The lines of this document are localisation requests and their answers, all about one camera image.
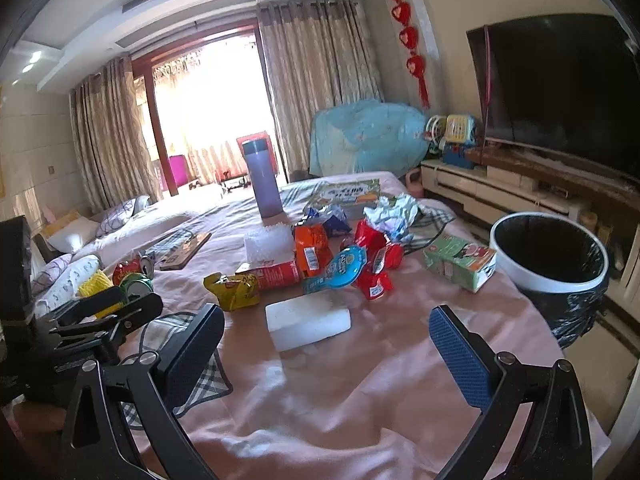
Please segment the trash can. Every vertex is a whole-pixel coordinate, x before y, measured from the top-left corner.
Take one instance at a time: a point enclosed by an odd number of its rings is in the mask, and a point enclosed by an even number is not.
[[[540,311],[561,348],[593,327],[609,258],[591,232],[562,216],[515,213],[494,224],[490,245],[498,267]]]

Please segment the purple water bottle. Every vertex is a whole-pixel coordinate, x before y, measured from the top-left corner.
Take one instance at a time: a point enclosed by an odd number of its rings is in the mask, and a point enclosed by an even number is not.
[[[268,218],[282,213],[282,200],[273,173],[271,157],[266,139],[247,140],[242,143],[242,152],[249,177],[254,186],[255,201],[258,203],[260,216]]]

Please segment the white bin rim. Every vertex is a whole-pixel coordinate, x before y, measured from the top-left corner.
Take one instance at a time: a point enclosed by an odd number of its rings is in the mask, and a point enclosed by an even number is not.
[[[539,216],[544,218],[553,218],[555,220],[559,220],[562,222],[566,222],[567,224],[571,224],[574,227],[583,231],[589,238],[596,242],[600,251],[604,256],[604,265],[602,267],[602,272],[594,279],[589,280],[588,282],[582,283],[570,283],[570,282],[559,282],[558,280],[553,280],[551,278],[546,278],[545,276],[541,276],[529,270],[519,263],[514,261],[512,258],[507,256],[507,254],[498,246],[495,241],[495,230],[502,223],[511,218],[515,218],[517,216]],[[607,254],[607,250],[605,249],[602,242],[587,228],[581,226],[577,222],[570,220],[566,216],[552,214],[552,213],[543,213],[539,211],[532,212],[521,212],[521,213],[513,213],[507,216],[500,218],[491,228],[490,241],[489,246],[492,249],[497,251],[497,263],[498,267],[504,270],[507,275],[511,278],[513,283],[515,283],[519,288],[523,288],[525,290],[532,290],[534,292],[548,292],[551,294],[572,294],[574,292],[585,292],[587,290],[591,290],[596,286],[600,285],[607,275],[607,271],[609,270],[609,255]]]

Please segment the black trash bag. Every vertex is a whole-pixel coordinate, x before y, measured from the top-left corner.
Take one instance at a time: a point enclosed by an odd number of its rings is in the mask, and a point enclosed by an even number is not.
[[[531,300],[545,318],[560,348],[567,348],[593,328],[608,285],[608,280],[604,279],[600,285],[585,292],[572,294],[549,294],[532,290],[521,290],[521,292]]]
[[[519,265],[558,282],[590,282],[607,265],[600,245],[590,235],[559,218],[507,218],[496,225],[494,240]],[[560,347],[566,348],[593,327],[607,285],[605,277],[583,292],[555,294],[519,288],[545,318]]]

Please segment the metal screw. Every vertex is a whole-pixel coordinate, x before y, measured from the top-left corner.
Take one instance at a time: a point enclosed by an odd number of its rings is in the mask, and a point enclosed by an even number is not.
[[[511,352],[498,352],[498,361],[505,365],[512,365],[516,362],[516,356]]]
[[[560,359],[558,361],[558,368],[560,368],[563,372],[570,372],[572,370],[571,363],[566,359]]]
[[[153,352],[145,352],[140,356],[140,364],[150,365],[156,360],[156,354]]]
[[[90,372],[95,368],[95,365],[96,365],[96,362],[92,359],[89,359],[88,361],[85,361],[84,363],[82,363],[82,370],[85,372]]]

